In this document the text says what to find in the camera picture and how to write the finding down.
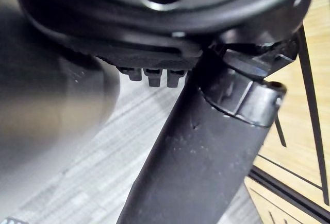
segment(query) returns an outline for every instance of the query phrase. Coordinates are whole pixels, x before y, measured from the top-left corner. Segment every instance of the wooden surface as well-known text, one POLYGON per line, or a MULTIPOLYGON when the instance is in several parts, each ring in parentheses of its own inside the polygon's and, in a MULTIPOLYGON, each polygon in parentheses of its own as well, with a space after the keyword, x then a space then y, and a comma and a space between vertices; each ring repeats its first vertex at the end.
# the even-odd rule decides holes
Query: wooden surface
POLYGON ((264 224, 320 223, 252 179, 246 178, 245 185, 264 224))
POLYGON ((330 4, 313 0, 304 21, 314 77, 326 170, 320 170, 312 131, 306 92, 299 60, 275 73, 268 80, 284 83, 288 94, 279 113, 286 140, 284 147, 275 126, 262 147, 255 165, 330 211, 329 195, 320 174, 327 175, 330 187, 330 4))

